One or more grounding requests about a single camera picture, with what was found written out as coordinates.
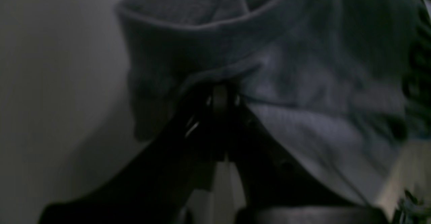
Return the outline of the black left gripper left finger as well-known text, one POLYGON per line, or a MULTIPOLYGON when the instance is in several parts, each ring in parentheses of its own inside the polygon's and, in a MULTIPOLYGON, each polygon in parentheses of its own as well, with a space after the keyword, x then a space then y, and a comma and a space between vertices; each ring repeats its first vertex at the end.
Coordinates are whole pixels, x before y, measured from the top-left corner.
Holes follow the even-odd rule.
POLYGON ((194 174, 211 163, 211 140, 226 109, 226 85, 199 86, 180 103, 174 117, 124 169, 101 188, 103 201, 182 201, 194 174))

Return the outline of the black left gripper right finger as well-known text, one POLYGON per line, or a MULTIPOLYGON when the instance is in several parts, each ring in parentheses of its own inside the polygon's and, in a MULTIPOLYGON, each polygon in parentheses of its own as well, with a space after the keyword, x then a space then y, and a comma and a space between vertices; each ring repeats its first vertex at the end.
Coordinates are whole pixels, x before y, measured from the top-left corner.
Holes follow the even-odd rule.
POLYGON ((232 155, 252 206, 336 206, 337 195, 317 181, 265 130, 230 87, 232 155))

